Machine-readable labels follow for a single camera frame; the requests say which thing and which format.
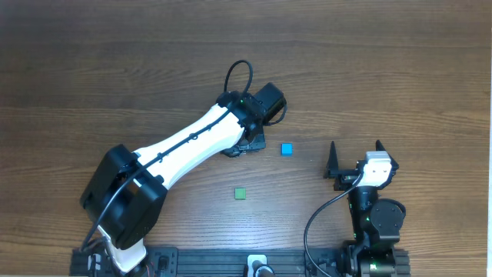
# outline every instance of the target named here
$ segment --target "wooden surface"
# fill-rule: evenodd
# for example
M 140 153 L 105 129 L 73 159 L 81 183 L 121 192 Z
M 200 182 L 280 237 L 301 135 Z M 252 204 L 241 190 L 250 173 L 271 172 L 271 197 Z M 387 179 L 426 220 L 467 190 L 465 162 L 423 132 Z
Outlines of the wooden surface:
M 382 195 L 407 206 L 398 246 L 414 276 L 485 274 L 490 3 L 461 0 L 0 1 L 0 273 L 68 274 L 104 153 L 194 122 L 240 58 L 253 92 L 283 90 L 287 117 L 264 151 L 186 175 L 148 244 L 300 249 L 337 194 L 321 177 L 330 141 L 353 168 L 381 139 L 401 165 Z M 246 78 L 239 68 L 231 88 Z M 351 234 L 340 201 L 309 241 Z

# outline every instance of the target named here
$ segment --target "green block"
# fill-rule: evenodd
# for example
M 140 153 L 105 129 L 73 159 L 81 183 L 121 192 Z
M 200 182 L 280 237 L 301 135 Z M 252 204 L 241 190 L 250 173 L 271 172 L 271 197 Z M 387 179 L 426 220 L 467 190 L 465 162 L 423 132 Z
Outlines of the green block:
M 236 200 L 246 200 L 246 189 L 236 188 L 234 193 Z

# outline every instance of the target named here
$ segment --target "blue block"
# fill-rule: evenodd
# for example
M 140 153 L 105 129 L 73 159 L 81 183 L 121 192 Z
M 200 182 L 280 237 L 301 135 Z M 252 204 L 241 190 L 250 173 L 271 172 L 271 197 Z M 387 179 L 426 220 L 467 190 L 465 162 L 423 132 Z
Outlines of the blue block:
M 283 156 L 292 156 L 292 143 L 282 143 L 281 154 Z

